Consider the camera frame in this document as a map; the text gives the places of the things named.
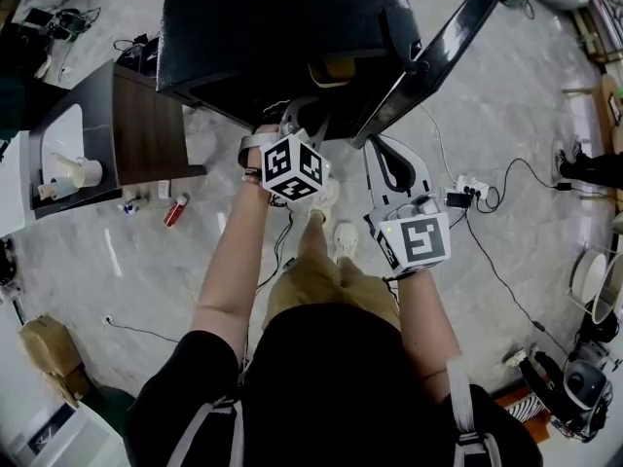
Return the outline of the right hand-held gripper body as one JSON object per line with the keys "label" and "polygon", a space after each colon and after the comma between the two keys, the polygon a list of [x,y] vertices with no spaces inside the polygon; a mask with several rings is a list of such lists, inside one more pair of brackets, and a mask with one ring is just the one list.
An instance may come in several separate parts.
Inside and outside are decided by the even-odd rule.
{"label": "right hand-held gripper body", "polygon": [[394,275],[410,275],[451,258],[449,217],[435,194],[373,208],[364,220]]}

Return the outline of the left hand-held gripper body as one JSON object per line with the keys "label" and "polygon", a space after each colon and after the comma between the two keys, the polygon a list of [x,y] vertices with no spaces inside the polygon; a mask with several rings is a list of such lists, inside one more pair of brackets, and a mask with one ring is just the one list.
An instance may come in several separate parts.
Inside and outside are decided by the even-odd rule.
{"label": "left hand-held gripper body", "polygon": [[330,162],[309,145],[300,127],[261,148],[262,168],[245,168],[242,179],[287,202],[315,196],[328,189]]}

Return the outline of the person's left hand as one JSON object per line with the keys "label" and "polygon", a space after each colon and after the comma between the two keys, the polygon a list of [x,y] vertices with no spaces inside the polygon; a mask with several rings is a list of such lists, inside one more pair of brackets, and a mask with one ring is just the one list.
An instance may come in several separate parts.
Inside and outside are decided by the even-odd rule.
{"label": "person's left hand", "polygon": [[279,125],[259,126],[252,134],[242,138],[238,151],[238,162],[243,168],[262,168],[261,148],[279,139]]}

